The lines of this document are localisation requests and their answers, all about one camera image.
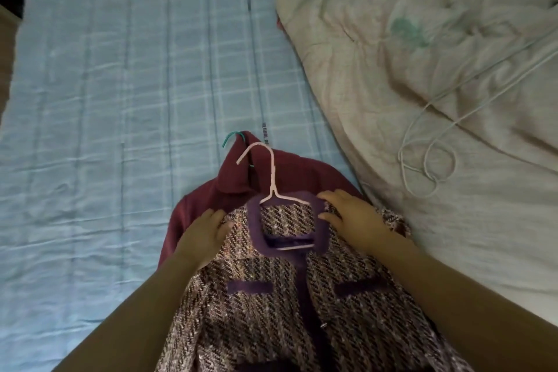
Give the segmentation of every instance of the tweed jacket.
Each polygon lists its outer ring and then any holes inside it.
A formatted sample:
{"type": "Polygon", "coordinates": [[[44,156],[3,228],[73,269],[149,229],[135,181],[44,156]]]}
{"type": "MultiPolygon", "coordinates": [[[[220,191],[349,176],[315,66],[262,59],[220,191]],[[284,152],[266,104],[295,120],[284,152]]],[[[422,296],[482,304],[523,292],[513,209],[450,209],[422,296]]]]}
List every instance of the tweed jacket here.
{"type": "MultiPolygon", "coordinates": [[[[471,371],[383,265],[317,218],[327,203],[290,195],[311,205],[259,195],[229,213],[233,228],[186,289],[157,371],[471,371]],[[294,243],[314,247],[279,250],[294,243]]],[[[381,214],[408,236],[401,217],[381,214]]]]}

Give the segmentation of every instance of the bed sheet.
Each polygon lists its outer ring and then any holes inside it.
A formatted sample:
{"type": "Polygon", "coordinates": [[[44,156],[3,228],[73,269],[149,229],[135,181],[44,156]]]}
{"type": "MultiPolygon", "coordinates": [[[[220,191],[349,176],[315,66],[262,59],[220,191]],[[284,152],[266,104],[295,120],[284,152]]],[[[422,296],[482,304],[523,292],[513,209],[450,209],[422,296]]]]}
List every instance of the bed sheet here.
{"type": "Polygon", "coordinates": [[[51,370],[155,270],[229,132],[265,124],[356,183],[274,4],[26,0],[0,130],[0,370],[51,370]]]}

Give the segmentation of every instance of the maroon coat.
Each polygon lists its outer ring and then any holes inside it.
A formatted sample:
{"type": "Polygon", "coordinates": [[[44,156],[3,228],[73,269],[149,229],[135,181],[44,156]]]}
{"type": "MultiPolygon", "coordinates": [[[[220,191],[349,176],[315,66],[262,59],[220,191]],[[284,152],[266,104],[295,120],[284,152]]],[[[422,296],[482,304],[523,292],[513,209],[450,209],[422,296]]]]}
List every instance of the maroon coat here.
{"type": "MultiPolygon", "coordinates": [[[[171,214],[169,229],[164,239],[159,266],[174,253],[184,230],[205,210],[223,209],[226,213],[243,206],[258,193],[269,193],[271,160],[269,152],[261,146],[254,147],[237,165],[238,158],[251,143],[259,140],[243,131],[223,162],[216,178],[207,181],[180,200],[171,214]]],[[[276,184],[279,193],[308,191],[317,194],[324,190],[341,188],[353,196],[362,197],[341,172],[334,167],[281,150],[275,153],[276,184]]]]}

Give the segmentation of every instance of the coat sleeve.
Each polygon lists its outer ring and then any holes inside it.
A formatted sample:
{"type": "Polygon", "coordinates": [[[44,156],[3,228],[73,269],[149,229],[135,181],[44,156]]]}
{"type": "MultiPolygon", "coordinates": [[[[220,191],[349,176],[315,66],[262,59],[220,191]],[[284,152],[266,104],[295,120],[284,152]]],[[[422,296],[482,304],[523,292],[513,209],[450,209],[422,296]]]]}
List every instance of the coat sleeve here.
{"type": "Polygon", "coordinates": [[[172,320],[156,372],[192,371],[207,306],[207,285],[199,275],[186,288],[172,320]]]}

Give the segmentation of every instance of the maroon collar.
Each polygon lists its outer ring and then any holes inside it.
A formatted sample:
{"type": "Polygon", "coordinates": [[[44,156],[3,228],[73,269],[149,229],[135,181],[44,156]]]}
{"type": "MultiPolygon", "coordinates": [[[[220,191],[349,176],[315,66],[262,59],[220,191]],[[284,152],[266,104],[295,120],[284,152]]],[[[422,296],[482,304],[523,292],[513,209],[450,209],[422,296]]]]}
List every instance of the maroon collar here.
{"type": "Polygon", "coordinates": [[[269,152],[264,147],[256,146],[237,165],[237,160],[244,150],[250,144],[260,141],[249,131],[242,131],[242,134],[246,142],[242,136],[236,135],[236,140],[217,175],[217,189],[224,194],[266,193],[271,184],[269,152]]]}

